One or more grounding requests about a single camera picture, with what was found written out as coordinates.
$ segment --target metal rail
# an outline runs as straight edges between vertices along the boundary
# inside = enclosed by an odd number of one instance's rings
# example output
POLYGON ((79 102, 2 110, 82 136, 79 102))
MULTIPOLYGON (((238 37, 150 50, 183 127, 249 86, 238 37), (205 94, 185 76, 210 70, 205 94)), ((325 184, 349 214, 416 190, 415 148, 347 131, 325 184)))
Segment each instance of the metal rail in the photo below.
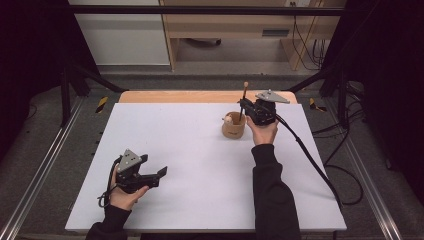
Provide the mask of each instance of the metal rail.
POLYGON ((77 101, 74 103, 72 108, 72 115, 68 123, 59 129, 53 143, 51 144, 47 154, 44 156, 43 161, 40 164, 37 172, 35 173, 31 183, 28 185, 23 197, 21 198, 18 206, 15 208, 12 216, 9 218, 6 225, 0 232, 1 240, 13 240, 18 234, 28 212, 30 211, 38 193, 43 186, 47 175, 53 166, 57 156, 59 155, 62 146, 68 137, 68 134, 78 117, 81 106, 84 102, 83 97, 77 97, 77 101))
POLYGON ((320 7, 248 7, 248 6, 122 6, 122 5, 47 5, 47 10, 75 14, 208 14, 208 15, 288 15, 343 16, 366 13, 364 9, 320 7))
MULTIPOLYGON (((337 121, 335 112, 336 107, 334 106, 333 101, 326 98, 324 101, 326 105, 329 106, 332 117, 335 121, 337 121)), ((348 156, 350 156, 352 167, 354 168, 358 179, 363 184, 365 196, 374 211, 374 215, 377 218, 378 224, 380 225, 384 236, 387 240, 401 240, 402 236, 396 226, 396 223, 349 136, 346 139, 346 152, 348 156)))

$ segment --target stick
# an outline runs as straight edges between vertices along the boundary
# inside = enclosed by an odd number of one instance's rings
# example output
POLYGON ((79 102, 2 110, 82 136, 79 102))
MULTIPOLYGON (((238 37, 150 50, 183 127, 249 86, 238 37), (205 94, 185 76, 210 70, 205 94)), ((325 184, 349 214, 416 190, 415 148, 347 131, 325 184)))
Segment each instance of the stick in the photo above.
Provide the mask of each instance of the stick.
MULTIPOLYGON (((248 82, 244 82, 244 91, 243 91, 243 99, 246 98, 246 91, 247 91, 247 86, 249 85, 248 82)), ((239 122, 241 121, 241 116, 243 115, 243 108, 240 109, 240 118, 239 118, 239 122)))

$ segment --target cable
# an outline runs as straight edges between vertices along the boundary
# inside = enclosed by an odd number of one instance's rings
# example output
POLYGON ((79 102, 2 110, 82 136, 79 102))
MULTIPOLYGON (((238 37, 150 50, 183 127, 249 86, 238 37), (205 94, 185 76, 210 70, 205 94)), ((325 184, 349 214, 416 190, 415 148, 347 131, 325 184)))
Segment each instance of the cable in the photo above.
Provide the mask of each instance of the cable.
POLYGON ((320 66, 319 66, 320 59, 319 59, 319 57, 315 56, 315 49, 316 49, 316 47, 317 47, 317 42, 318 42, 318 40, 317 40, 317 39, 315 39, 315 40, 314 40, 314 45, 312 46, 312 60, 313 60, 314 62, 317 62, 317 61, 318 61, 318 67, 320 67, 320 66))
POLYGON ((335 134, 333 134, 333 135, 328 135, 328 136, 323 136, 323 137, 314 137, 314 138, 318 138, 318 139, 320 139, 320 138, 334 138, 334 137, 337 137, 337 136, 339 136, 339 135, 343 135, 343 134, 345 134, 345 133, 346 133, 346 131, 341 132, 341 133, 335 133, 335 134))
POLYGON ((304 40, 303 40, 302 34, 300 34, 299 28, 297 27, 296 15, 293 15, 292 44, 293 44, 293 48, 294 48, 295 52, 296 52, 296 53, 297 53, 297 55, 299 56, 299 59, 300 59, 300 61, 302 62, 302 65, 303 65, 303 67, 305 67, 305 69, 307 69, 307 70, 320 70, 320 69, 321 69, 322 62, 323 62, 323 60, 324 60, 324 57, 323 57, 323 55, 324 55, 324 48, 323 48, 324 44, 322 44, 322 45, 321 45, 320 58, 319 58, 319 61, 317 62, 317 61, 315 60, 315 58, 311 57, 311 54, 309 53, 308 48, 307 48, 307 46, 306 46, 306 41, 304 41, 304 40), (313 63, 315 66, 317 66, 317 67, 318 67, 317 69, 308 68, 308 67, 306 67, 305 63, 303 62, 303 59, 302 59, 302 57, 301 57, 300 53, 297 51, 297 48, 296 48, 296 46, 295 46, 295 44, 294 44, 294 32, 295 32, 295 30, 296 30, 297 34, 299 35, 299 37, 300 37, 300 40, 301 40, 301 42, 302 42, 302 44, 303 44, 303 47, 304 47, 304 49, 305 49, 306 53, 307 53, 307 54, 308 54, 308 56, 309 56, 309 59, 311 59, 312 63, 313 63))
POLYGON ((38 111, 37 106, 35 106, 35 105, 33 105, 33 104, 30 104, 29 106, 34 108, 34 112, 33 112, 30 116, 28 116, 25 120, 28 120, 28 119, 30 119, 30 118, 32 118, 32 117, 34 117, 34 115, 35 115, 35 114, 37 113, 37 111, 38 111))
POLYGON ((327 183, 328 187, 330 188, 330 190, 333 192, 334 197, 336 198, 337 204, 339 205, 339 208, 342 207, 342 202, 340 201, 339 195, 337 194, 336 189, 334 188, 333 184, 330 182, 330 180, 327 178, 327 176, 322 172, 322 170, 319 168, 319 166, 317 165, 317 163, 314 161, 314 159, 312 158, 311 154, 309 153, 308 149, 306 148, 305 144, 303 144, 302 140, 297 136, 297 134, 290 128, 290 126, 286 123, 286 121, 284 121, 284 119, 282 117, 280 117, 280 115, 275 114, 277 120, 283 124, 284 127, 287 128, 287 130, 289 130, 289 132, 291 132, 293 134, 293 136, 296 139, 296 142, 299 143, 300 148, 303 150, 303 152, 305 153, 306 157, 308 158, 308 160, 311 162, 312 166, 314 166, 315 170, 317 170, 317 172, 319 173, 319 175, 321 176, 321 178, 325 181, 325 183, 327 183))
POLYGON ((299 60, 300 60, 300 62, 302 63, 302 65, 303 65, 303 67, 305 68, 305 69, 307 69, 307 70, 319 70, 319 69, 314 69, 314 68, 308 68, 306 65, 305 65, 305 63, 303 62, 303 59, 302 59, 302 57, 300 56, 300 53, 297 51, 297 48, 296 48, 296 45, 294 44, 294 30, 295 29, 297 29, 297 23, 296 23, 296 16, 293 16, 293 18, 294 18, 294 21, 293 21, 293 31, 292 31, 292 44, 293 44, 293 48, 294 48, 294 51, 297 53, 297 55, 299 56, 299 60))
POLYGON ((358 204, 359 202, 361 202, 362 198, 364 197, 364 189, 362 188, 361 182, 359 182, 359 179, 358 179, 357 177, 355 177, 355 176, 354 176, 351 172, 349 172, 348 170, 346 170, 346 169, 344 169, 344 168, 342 168, 342 167, 336 166, 336 165, 327 164, 325 167, 326 167, 326 168, 334 168, 334 169, 337 169, 337 170, 339 170, 339 171, 342 171, 342 172, 344 172, 344 173, 348 174, 349 176, 351 176, 351 177, 353 178, 353 180, 355 180, 355 182, 356 182, 356 183, 358 184, 358 186, 359 186, 360 194, 359 194, 358 199, 356 199, 355 201, 352 201, 352 202, 342 202, 342 203, 343 203, 343 205, 352 206, 352 205, 355 205, 355 204, 358 204))
POLYGON ((115 171, 115 166, 116 166, 116 164, 118 164, 119 163, 119 161, 121 160, 121 158, 118 158, 118 159, 116 159, 114 162, 113 162, 113 164, 112 164, 112 167, 111 167, 111 169, 110 169, 110 173, 109 173, 109 179, 108 179, 108 182, 107 182, 107 188, 106 188, 106 191, 100 196, 100 197, 98 197, 97 199, 99 199, 99 207, 101 207, 101 208, 105 208, 105 210, 106 210, 106 207, 107 206, 109 206, 109 197, 110 197, 110 193, 116 188, 116 187, 119 187, 119 184, 116 184, 115 183, 115 186, 113 186, 112 188, 110 187, 110 183, 112 182, 112 176, 113 176, 113 171, 115 171))
MULTIPOLYGON (((348 111, 346 111, 346 112, 349 112, 350 108, 351 108, 354 104, 358 104, 358 103, 359 103, 359 104, 361 105, 361 107, 362 107, 362 104, 361 104, 361 102, 360 102, 360 101, 353 101, 353 102, 351 102, 351 103, 347 106, 347 110, 348 110, 348 111)), ((342 139, 342 141, 340 141, 340 143, 337 145, 337 147, 334 149, 334 151, 330 154, 330 156, 329 156, 329 157, 327 158, 327 160, 324 162, 324 167, 325 167, 325 168, 333 168, 333 169, 336 169, 336 170, 339 170, 339 171, 342 171, 342 172, 344 172, 344 173, 348 174, 350 177, 352 177, 352 178, 355 180, 355 182, 356 182, 356 183, 357 183, 357 185, 359 186, 360 194, 359 194, 359 197, 358 197, 356 200, 354 200, 354 201, 352 201, 352 202, 343 202, 343 201, 342 201, 342 204, 343 204, 343 205, 347 205, 347 206, 355 205, 355 204, 359 203, 359 202, 362 200, 363 195, 364 195, 363 187, 362 187, 362 185, 361 185, 360 181, 358 180, 358 178, 356 178, 356 177, 355 177, 355 176, 354 176, 351 172, 349 172, 348 170, 346 170, 346 169, 344 169, 344 168, 342 168, 342 167, 339 167, 339 166, 336 166, 336 165, 330 165, 330 164, 328 164, 328 162, 332 159, 332 157, 336 154, 336 152, 340 149, 340 147, 343 145, 343 143, 344 143, 344 142, 345 142, 345 140, 347 139, 347 136, 348 136, 348 135, 349 135, 349 133, 350 133, 350 124, 351 124, 351 123, 353 123, 354 121, 356 121, 357 119, 359 119, 359 118, 357 118, 357 116, 361 115, 362 113, 363 113, 363 110, 362 110, 362 109, 359 109, 359 110, 355 111, 354 113, 352 113, 350 116, 347 116, 348 124, 347 124, 346 131, 345 131, 345 132, 343 132, 343 133, 339 133, 339 134, 344 134, 343 139, 342 139)), ((340 123, 337 123, 337 124, 334 124, 334 125, 329 126, 329 127, 327 127, 327 128, 324 128, 324 129, 322 129, 322 130, 315 131, 314 133, 315 133, 315 134, 319 134, 319 133, 326 132, 326 131, 332 130, 332 129, 337 128, 337 127, 340 127, 340 126, 341 126, 341 124, 340 124, 340 123)))

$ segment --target hand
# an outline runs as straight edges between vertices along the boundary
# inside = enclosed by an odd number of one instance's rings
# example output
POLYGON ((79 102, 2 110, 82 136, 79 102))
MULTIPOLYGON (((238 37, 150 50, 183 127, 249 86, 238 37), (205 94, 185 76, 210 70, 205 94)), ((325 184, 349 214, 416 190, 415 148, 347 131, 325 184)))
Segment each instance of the hand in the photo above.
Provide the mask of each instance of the hand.
POLYGON ((249 116, 246 116, 246 120, 247 126, 252 130, 255 145, 274 143, 278 131, 278 120, 266 126, 256 126, 249 116))
MULTIPOLYGON (((112 180, 111 180, 111 186, 115 186, 116 183, 116 171, 118 169, 118 165, 115 166, 115 170, 113 171, 112 180)), ((121 188, 116 187, 112 190, 110 193, 110 204, 130 211, 134 205, 138 201, 139 198, 141 198, 146 192, 149 190, 148 186, 144 186, 137 190, 135 193, 128 194, 124 192, 121 188)))

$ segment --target gray floor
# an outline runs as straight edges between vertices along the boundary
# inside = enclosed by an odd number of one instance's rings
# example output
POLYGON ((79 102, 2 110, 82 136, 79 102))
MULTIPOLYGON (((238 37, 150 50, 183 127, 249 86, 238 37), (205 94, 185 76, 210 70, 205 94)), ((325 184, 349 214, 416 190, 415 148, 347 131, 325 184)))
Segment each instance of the gray floor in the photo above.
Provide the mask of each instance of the gray floor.
MULTIPOLYGON (((251 89, 281 90, 314 73, 305 69, 297 72, 289 70, 278 41, 225 39, 220 46, 183 41, 174 72, 166 69, 140 71, 138 68, 131 74, 122 75, 122 69, 118 70, 109 71, 104 77, 130 89, 241 90, 243 82, 247 80, 251 89)), ((113 103, 118 101, 120 95, 91 80, 88 82, 92 88, 88 97, 76 97, 74 94, 72 96, 74 103, 82 102, 80 113, 66 141, 60 147, 42 188, 36 193, 35 201, 30 203, 31 208, 16 239, 78 237, 78 234, 64 230, 64 226, 107 124, 113 103), (95 113, 103 96, 108 96, 108 102, 101 113, 95 113)), ((304 106, 312 131, 335 123, 331 111, 321 112, 309 107, 309 100, 313 98, 317 106, 325 106, 329 110, 334 108, 333 98, 320 98, 317 92, 320 84, 317 82, 296 93, 298 101, 304 106)), ((32 99, 31 114, 35 114, 26 121, 15 144, 0 163, 0 181, 3 183, 0 188, 2 227, 18 206, 59 131, 60 104, 59 88, 53 88, 32 99)), ((360 105, 354 104, 351 112, 359 109, 360 105)), ((363 120, 364 116, 360 116, 351 124, 350 140, 401 237, 390 238, 384 235, 383 225, 378 221, 378 212, 373 208, 372 197, 364 196, 359 204, 342 209, 348 229, 338 233, 338 239, 424 239, 423 206, 413 195, 402 174, 387 170, 384 153, 363 120)), ((334 129, 319 135, 324 138, 315 138, 323 160, 327 159, 341 141, 342 136, 335 135, 339 131, 334 129)), ((347 143, 343 145, 331 160, 331 164, 355 173, 349 149, 352 148, 349 148, 347 143)), ((334 169, 327 169, 327 173, 343 201, 352 201, 358 197, 358 187, 351 178, 334 169)), ((326 233, 303 233, 304 239, 331 237, 331 234, 326 233)))

